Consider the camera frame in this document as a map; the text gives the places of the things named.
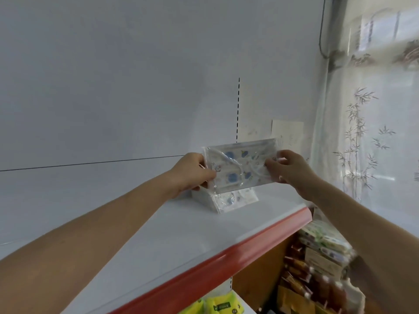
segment face mask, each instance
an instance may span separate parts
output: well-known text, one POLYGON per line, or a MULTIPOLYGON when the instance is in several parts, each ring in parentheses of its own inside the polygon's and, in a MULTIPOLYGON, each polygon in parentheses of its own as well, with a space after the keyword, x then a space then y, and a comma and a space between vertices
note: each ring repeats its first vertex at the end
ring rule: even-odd
POLYGON ((276 139, 232 143, 204 148, 205 165, 217 172, 209 183, 215 194, 272 183, 265 160, 276 161, 276 139))

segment curtain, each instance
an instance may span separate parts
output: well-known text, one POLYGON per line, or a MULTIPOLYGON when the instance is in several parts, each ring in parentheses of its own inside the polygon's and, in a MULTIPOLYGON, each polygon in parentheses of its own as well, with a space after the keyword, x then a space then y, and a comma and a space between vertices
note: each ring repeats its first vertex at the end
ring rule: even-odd
POLYGON ((334 0, 313 168, 419 237, 419 0, 334 0))

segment yellow green snack bag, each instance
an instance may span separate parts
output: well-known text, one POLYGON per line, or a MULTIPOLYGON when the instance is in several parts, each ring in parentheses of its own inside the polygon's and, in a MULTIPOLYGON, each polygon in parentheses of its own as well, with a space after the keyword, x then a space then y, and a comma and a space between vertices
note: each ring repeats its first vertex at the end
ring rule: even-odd
POLYGON ((242 314, 243 306, 237 299, 233 291, 226 295, 207 298, 207 314, 242 314))
POLYGON ((183 311, 180 311, 179 314, 204 314, 204 301, 199 299, 198 301, 192 303, 183 311))

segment person's right hand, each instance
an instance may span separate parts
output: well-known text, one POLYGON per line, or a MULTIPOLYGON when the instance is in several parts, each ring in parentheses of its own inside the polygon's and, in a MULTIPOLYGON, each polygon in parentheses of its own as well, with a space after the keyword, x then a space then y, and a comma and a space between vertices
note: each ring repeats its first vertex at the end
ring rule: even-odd
POLYGON ((278 161, 265 161, 274 182, 290 184, 305 200, 312 201, 316 187, 322 182, 304 158, 291 150, 278 151, 278 161))

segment packaged face mask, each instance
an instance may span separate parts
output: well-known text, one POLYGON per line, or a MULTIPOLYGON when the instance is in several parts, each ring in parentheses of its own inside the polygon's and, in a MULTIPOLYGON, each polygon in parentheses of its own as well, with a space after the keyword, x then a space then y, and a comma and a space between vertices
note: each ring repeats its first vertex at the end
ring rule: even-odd
POLYGON ((264 164, 268 158, 276 161, 278 150, 276 139, 205 147, 205 165, 217 172, 208 189, 222 194, 272 183, 264 164))
POLYGON ((259 200, 252 188, 234 190, 223 194, 210 193, 208 190, 201 188, 197 192, 192 191, 192 198, 218 213, 233 211, 259 200))

